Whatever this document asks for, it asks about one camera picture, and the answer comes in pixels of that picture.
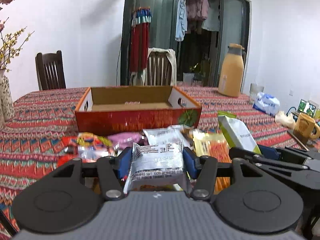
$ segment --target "patterned tablecloth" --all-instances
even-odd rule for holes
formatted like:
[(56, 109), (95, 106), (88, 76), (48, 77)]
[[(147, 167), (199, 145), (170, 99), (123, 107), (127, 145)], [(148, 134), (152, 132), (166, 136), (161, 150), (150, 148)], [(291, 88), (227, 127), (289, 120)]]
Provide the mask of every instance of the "patterned tablecloth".
[[(217, 111), (231, 111), (259, 144), (296, 146), (286, 128), (252, 109), (249, 98), (228, 98), (215, 88), (181, 87), (202, 106), (199, 128), (218, 130)], [(10, 205), (20, 191), (56, 168), (63, 155), (61, 137), (77, 134), (74, 109), (85, 88), (29, 93), (14, 103), (15, 116), (0, 130), (0, 208), (17, 227)], [(10, 236), (0, 225), (0, 240)]]

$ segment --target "metal bolt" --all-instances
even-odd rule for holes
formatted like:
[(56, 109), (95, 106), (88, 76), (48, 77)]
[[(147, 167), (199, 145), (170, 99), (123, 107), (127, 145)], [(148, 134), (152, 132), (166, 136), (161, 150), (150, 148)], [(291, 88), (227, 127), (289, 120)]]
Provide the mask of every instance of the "metal bolt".
[(121, 196), (121, 192), (117, 189), (111, 189), (106, 192), (106, 196), (108, 198), (119, 198)]
[(205, 189), (196, 189), (194, 192), (193, 192), (193, 195), (195, 197), (207, 197), (209, 196), (209, 192)]

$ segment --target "thermos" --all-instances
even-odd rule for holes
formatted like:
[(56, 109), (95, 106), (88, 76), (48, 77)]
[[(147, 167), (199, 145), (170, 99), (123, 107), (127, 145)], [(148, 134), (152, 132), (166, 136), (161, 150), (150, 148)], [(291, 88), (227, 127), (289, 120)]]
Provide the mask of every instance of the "thermos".
[(242, 59), (242, 50), (244, 48), (235, 43), (230, 43), (229, 50), (225, 56), (219, 81), (218, 92), (229, 97), (238, 97), (240, 95), (244, 62)]

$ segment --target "chair back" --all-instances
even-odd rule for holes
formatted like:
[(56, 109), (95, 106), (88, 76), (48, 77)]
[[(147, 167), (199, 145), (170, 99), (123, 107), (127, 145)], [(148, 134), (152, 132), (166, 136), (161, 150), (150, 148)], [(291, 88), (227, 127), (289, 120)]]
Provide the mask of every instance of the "chair back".
[(58, 50), (57, 53), (38, 53), (36, 69), (42, 90), (66, 88), (61, 50)]
[(147, 62), (145, 85), (170, 86), (172, 66), (166, 53), (151, 52)]

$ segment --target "red cardboard box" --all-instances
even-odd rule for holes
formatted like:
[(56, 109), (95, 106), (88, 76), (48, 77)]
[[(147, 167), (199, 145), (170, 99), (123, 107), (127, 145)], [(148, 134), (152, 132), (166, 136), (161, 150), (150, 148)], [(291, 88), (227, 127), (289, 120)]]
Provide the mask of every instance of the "red cardboard box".
[(177, 87), (92, 87), (79, 101), (76, 119), (79, 132), (111, 135), (174, 124), (197, 127), (201, 109)]

